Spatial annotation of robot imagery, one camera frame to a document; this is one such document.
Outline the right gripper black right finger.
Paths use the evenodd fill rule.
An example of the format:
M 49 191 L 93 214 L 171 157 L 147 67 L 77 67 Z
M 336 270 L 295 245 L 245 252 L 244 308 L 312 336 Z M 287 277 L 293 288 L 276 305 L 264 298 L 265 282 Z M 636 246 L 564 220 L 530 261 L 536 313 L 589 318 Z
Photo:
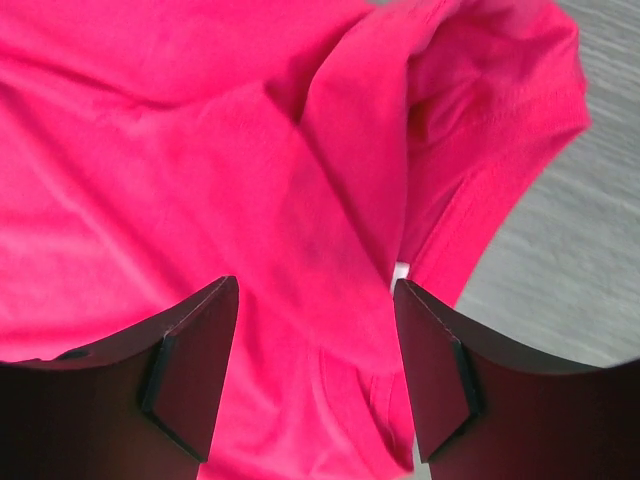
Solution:
M 635 479 L 639 364 L 545 353 L 417 284 L 394 307 L 420 459 L 435 479 Z

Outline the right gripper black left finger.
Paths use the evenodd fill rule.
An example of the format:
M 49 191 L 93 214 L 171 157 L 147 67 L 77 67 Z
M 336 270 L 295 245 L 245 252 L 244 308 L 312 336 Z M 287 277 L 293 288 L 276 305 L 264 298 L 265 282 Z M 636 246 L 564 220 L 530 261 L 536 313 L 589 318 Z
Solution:
M 193 479 L 208 459 L 237 320 L 223 277 L 52 359 L 1 366 L 5 479 Z

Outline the pink red t-shirt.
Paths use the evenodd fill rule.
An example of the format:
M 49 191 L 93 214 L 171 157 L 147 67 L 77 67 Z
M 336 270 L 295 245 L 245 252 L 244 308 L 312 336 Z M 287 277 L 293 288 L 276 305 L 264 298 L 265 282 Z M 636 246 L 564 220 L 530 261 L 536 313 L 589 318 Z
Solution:
M 395 267 L 454 304 L 585 94 L 552 1 L 5 1 L 1 356 L 233 275 L 200 477 L 410 474 Z

